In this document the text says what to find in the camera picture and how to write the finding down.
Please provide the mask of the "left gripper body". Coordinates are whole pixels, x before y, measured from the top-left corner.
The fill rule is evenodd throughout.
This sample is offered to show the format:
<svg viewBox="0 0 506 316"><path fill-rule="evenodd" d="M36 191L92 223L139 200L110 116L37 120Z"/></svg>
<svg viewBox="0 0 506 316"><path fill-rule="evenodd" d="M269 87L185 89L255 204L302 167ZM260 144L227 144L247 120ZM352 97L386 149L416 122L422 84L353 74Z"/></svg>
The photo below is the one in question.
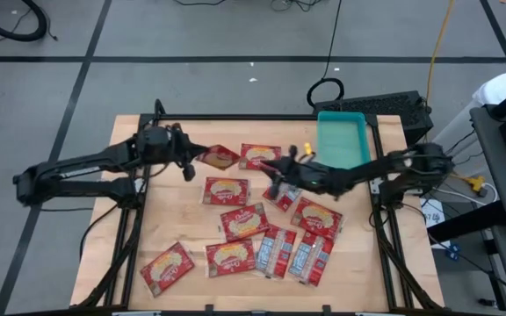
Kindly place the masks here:
<svg viewBox="0 0 506 316"><path fill-rule="evenodd" d="M188 137L175 127L151 127L141 132L141 161L144 164L176 162L191 152Z"/></svg>

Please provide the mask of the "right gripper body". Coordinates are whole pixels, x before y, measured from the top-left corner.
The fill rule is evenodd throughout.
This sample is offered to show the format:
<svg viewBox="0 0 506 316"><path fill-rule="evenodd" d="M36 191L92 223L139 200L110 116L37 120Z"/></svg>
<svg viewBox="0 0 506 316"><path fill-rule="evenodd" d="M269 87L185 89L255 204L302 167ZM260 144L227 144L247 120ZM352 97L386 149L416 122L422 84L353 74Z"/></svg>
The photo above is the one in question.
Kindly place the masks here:
<svg viewBox="0 0 506 316"><path fill-rule="evenodd" d="M279 160L278 170L283 180L313 193L326 193L329 188L329 167L319 162L297 162L291 156Z"/></svg>

